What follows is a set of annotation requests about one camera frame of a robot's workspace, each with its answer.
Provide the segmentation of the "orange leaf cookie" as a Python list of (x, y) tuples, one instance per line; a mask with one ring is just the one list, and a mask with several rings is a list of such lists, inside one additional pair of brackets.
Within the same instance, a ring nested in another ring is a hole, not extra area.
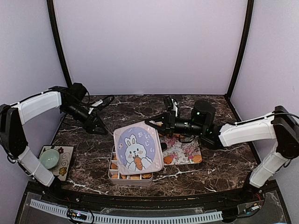
[(152, 173), (142, 174), (143, 179), (150, 179), (152, 177)]

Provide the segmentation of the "silver tin lid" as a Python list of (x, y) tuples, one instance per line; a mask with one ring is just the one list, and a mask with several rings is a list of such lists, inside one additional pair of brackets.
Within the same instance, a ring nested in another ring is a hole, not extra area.
[(122, 175), (163, 169), (163, 152), (157, 130), (144, 121), (114, 130), (114, 148)]

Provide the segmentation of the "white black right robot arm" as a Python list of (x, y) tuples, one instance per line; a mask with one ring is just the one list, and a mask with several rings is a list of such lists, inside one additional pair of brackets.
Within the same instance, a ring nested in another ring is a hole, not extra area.
[(248, 175), (238, 198), (249, 202), (256, 190), (282, 166), (299, 156), (299, 124), (296, 116), (283, 106), (264, 116), (235, 123), (214, 124), (215, 108), (207, 101), (194, 103), (190, 119), (180, 118), (170, 97), (165, 99), (168, 112), (145, 120), (145, 124), (162, 135), (197, 136), (202, 145), (218, 150), (235, 144), (256, 140), (274, 139), (275, 145), (263, 161)]

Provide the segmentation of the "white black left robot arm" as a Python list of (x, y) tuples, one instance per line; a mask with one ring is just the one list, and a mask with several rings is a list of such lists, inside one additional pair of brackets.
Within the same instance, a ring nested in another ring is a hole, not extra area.
[(83, 102), (87, 94), (87, 89), (81, 83), (74, 83), (69, 87), (54, 86), (16, 103), (3, 104), (0, 107), (0, 144), (8, 160), (18, 163), (31, 178), (48, 187), (47, 195), (55, 203), (63, 203), (66, 193), (59, 188), (59, 178), (31, 151), (28, 140), (33, 139), (35, 132), (27, 134), (29, 128), (26, 125), (45, 112), (59, 109), (61, 113), (81, 123), (87, 133), (106, 135), (108, 130), (99, 112), (112, 103), (114, 96), (108, 95), (91, 104)]

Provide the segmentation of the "silver divided cookie tin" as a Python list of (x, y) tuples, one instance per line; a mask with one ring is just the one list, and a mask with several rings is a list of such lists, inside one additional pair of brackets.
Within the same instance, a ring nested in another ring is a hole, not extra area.
[[(152, 177), (149, 179), (143, 179), (142, 174), (139, 174), (140, 180), (131, 180), (131, 175), (122, 175), (119, 171), (119, 169), (111, 169), (111, 164), (115, 164), (118, 167), (118, 160), (115, 152), (115, 147), (112, 148), (111, 157), (109, 161), (109, 169), (108, 169), (108, 178), (113, 184), (118, 185), (130, 185), (130, 186), (149, 186), (152, 184), (153, 181), (153, 173)], [(112, 175), (118, 175), (119, 179), (112, 178)]]

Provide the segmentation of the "large tan biscuit bottom row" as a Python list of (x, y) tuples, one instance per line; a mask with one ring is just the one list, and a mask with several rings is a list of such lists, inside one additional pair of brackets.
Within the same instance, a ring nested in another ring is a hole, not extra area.
[(130, 179), (131, 180), (140, 180), (140, 176), (139, 175), (131, 175)]

